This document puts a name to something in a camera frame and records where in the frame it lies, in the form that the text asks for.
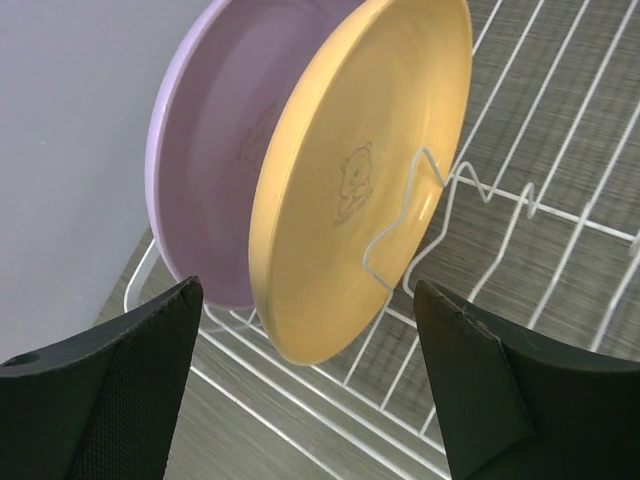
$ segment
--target purple plate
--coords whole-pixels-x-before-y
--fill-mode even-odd
[[[145,161],[149,222],[173,277],[205,301],[253,306],[251,208],[271,135],[302,72],[363,0],[217,0],[176,52]]]

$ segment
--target dish rack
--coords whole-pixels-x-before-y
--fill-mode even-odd
[[[443,479],[450,478],[445,450],[411,318],[418,278],[433,278],[567,343],[640,359],[640,322],[634,321],[640,312],[638,1],[613,7],[597,0],[471,0],[475,73],[454,166],[448,177],[435,171],[446,187],[438,211],[401,285],[390,289],[369,328],[334,359],[304,370],[267,342],[252,340],[266,338],[255,311],[206,307],[215,328],[201,328],[200,337],[399,478],[416,477],[238,355],[220,335],[232,336]],[[531,70],[535,62],[538,73]],[[413,166],[419,161],[435,168],[428,146]],[[152,241],[127,286],[126,310],[138,304],[158,259]],[[197,366],[192,371],[328,474],[344,478]]]

